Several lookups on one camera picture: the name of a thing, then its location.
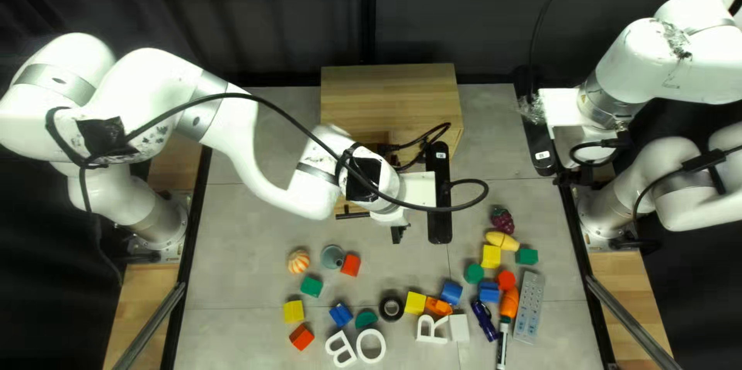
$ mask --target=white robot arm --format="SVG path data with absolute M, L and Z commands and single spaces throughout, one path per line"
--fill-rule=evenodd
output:
M 645 103 L 706 104 L 742 99 L 742 12 L 734 0 L 670 0 L 653 18 L 629 24 L 579 87 L 542 89 L 544 115 L 561 163 L 608 159 L 614 148 L 579 148 L 617 138 Z
M 611 140 L 654 98 L 704 104 L 742 99 L 742 12 L 734 0 L 670 0 L 653 18 L 629 24 L 595 71 L 573 89 L 540 90 L 556 151 L 568 168 L 572 159 L 606 161 L 614 148 L 586 147 Z M 709 150 L 742 145 L 742 123 L 717 131 Z M 593 236 L 615 238 L 634 214 L 657 211 L 670 231 L 688 231 L 742 219 L 742 151 L 729 152 L 717 168 L 720 194 L 708 169 L 689 169 L 702 152 L 686 138 L 646 145 L 634 164 L 578 204 L 580 221 Z
M 218 94 L 232 95 L 207 98 Z M 178 110 L 197 99 L 201 103 Z M 129 174 L 128 164 L 157 155 L 173 131 L 225 153 L 257 196 L 308 219 L 330 216 L 341 192 L 389 226 L 408 225 L 400 203 L 436 209 L 434 173 L 397 174 L 383 157 L 332 126 L 310 133 L 327 148 L 308 140 L 288 188 L 275 186 L 255 160 L 255 100 L 280 111 L 161 50 L 140 49 L 114 64 L 111 51 L 96 38 L 66 34 L 35 53 L 11 81 L 0 100 L 0 144 L 51 162 L 69 177 L 70 200 L 76 207 L 128 226 L 150 248 L 180 238 L 185 213 L 168 208 Z M 174 112 L 147 127 L 167 111 Z M 348 161 L 336 168 L 339 163 L 327 149 L 336 156 L 345 153 L 357 167 L 354 174 L 345 167 Z M 82 184 L 79 166 L 84 165 L 103 167 L 88 170 Z M 358 181 L 359 174 L 365 183 Z M 486 185 L 473 203 L 484 196 Z

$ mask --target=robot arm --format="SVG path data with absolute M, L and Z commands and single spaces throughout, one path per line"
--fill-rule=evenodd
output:
M 589 93 L 599 86 L 625 104 L 742 99 L 742 31 L 728 12 L 733 1 L 670 0 L 654 18 L 629 24 L 600 59 Z
M 742 145 L 742 122 L 715 132 L 710 149 L 730 150 Z M 687 138 L 660 138 L 647 144 L 634 163 L 593 198 L 581 199 L 580 221 L 588 232 L 615 238 L 631 221 L 639 194 L 655 180 L 679 170 L 701 152 Z M 638 206 L 638 214 L 657 211 L 669 231 L 689 231 L 742 220 L 742 151 L 717 165 L 726 193 L 719 194 L 709 170 L 682 173 L 659 182 Z
M 644 104 L 666 98 L 706 104 L 742 99 L 742 12 L 734 0 L 670 0 L 653 18 L 629 24 L 579 87 L 543 89 L 550 137 L 565 167 L 570 156 L 607 161 L 617 138 Z
M 34 63 L 38 56 L 42 56 L 53 64 L 60 65 L 79 43 L 79 35 L 84 34 L 59 37 L 30 61 Z M 90 36 L 83 38 L 92 41 Z M 58 49 L 61 50 L 59 53 L 49 53 L 49 50 Z M 92 56 L 86 62 L 95 61 L 96 57 Z M 124 136 L 132 130 L 190 100 L 224 92 L 243 95 L 249 93 L 161 50 L 137 50 L 127 54 L 112 67 L 112 58 L 102 63 L 103 68 L 99 63 L 92 70 L 99 75 L 93 78 L 97 89 L 93 88 L 79 104 L 73 104 L 69 99 L 53 99 L 56 94 L 45 88 L 44 79 L 37 79 L 36 84 L 31 85 L 19 83 L 16 79 L 0 101 L 0 126 L 7 127 L 0 132 L 0 144 L 25 156 L 55 162 L 58 170 L 70 176 L 70 197 L 78 207 L 82 207 L 82 201 L 79 197 L 77 169 L 69 163 L 68 155 L 44 128 L 47 111 L 54 107 L 68 108 L 57 110 L 52 119 L 61 139 L 83 158 L 105 153 L 106 156 L 94 160 L 98 164 L 117 165 L 148 160 L 162 150 L 172 132 L 177 130 L 201 144 L 225 153 L 232 160 L 240 178 L 256 195 L 294 214 L 309 219 L 325 219 L 332 213 L 340 192 L 345 192 L 348 188 L 347 169 L 336 172 L 337 161 L 314 141 L 308 141 L 288 189 L 281 189 L 269 182 L 255 161 L 253 138 L 257 102 L 254 100 L 210 100 L 173 115 L 125 142 Z M 46 99 L 38 100 L 40 95 Z M 27 142 L 27 134 L 17 133 L 19 124 L 27 128 L 26 133 L 28 128 L 32 128 L 38 138 L 32 145 Z M 317 127 L 314 134 L 337 154 L 355 144 L 344 131 L 333 127 Z M 373 179 L 382 193 L 392 197 L 398 195 L 399 177 L 385 159 L 360 146 L 353 147 L 352 154 L 358 161 L 370 160 L 378 167 Z M 100 169 L 90 175 L 96 178 L 91 182 L 94 193 L 91 207 L 94 212 L 111 217 L 110 209 L 104 203 L 106 198 L 97 197 L 103 196 L 98 190 L 115 187 L 111 180 L 116 178 L 117 187 L 132 190 L 126 193 L 128 198 L 135 198 L 138 192 L 136 185 L 131 187 L 131 184 L 120 180 L 120 175 L 106 171 L 107 169 Z M 139 199 L 152 199 L 150 193 L 151 191 L 140 195 Z M 359 199 L 356 203 L 371 211 L 385 210 L 390 206 L 390 203 L 375 195 Z M 135 211 L 140 214 L 133 216 L 139 220 L 143 220 L 139 217 L 147 215 L 147 209 Z M 127 216 L 125 219 L 117 219 L 122 224 L 133 224 L 137 218 Z

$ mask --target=toy fruit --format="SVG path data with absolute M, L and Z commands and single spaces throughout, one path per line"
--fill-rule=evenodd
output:
M 502 231 L 508 235 L 515 232 L 513 216 L 504 207 L 496 207 L 495 210 L 492 211 L 490 222 L 492 222 L 492 226 L 497 228 L 498 231 Z
M 520 243 L 516 239 L 501 231 L 490 231 L 485 234 L 485 239 L 490 244 L 500 247 L 501 250 L 518 251 L 520 249 Z
M 310 254 L 304 250 L 294 251 L 289 255 L 289 271 L 296 274 L 302 273 L 310 266 Z

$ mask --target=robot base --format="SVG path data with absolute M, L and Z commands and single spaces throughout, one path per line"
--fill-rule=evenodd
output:
M 180 216 L 180 227 L 172 235 L 172 238 L 165 242 L 154 243 L 148 242 L 141 236 L 134 234 L 134 238 L 129 240 L 127 251 L 134 258 L 142 260 L 132 262 L 147 263 L 179 263 L 183 252 L 183 246 L 186 243 L 186 228 L 188 227 L 188 214 L 191 206 L 191 195 L 185 193 L 172 193 L 170 200 L 166 201 L 168 207 L 176 210 Z

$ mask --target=black tape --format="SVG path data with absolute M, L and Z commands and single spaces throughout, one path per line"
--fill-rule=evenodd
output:
M 389 306 L 391 306 L 392 308 L 394 305 L 396 305 L 396 308 L 397 308 L 396 314 L 389 314 L 386 312 L 386 309 L 389 308 L 389 306 L 387 306 L 387 303 L 389 303 Z M 384 320 L 387 322 L 399 321 L 399 318 L 402 318 L 402 315 L 404 315 L 404 307 L 402 306 L 402 300 L 394 296 L 385 297 L 384 299 L 381 300 L 381 303 L 378 304 L 378 314 L 381 315 L 381 317 L 384 318 Z

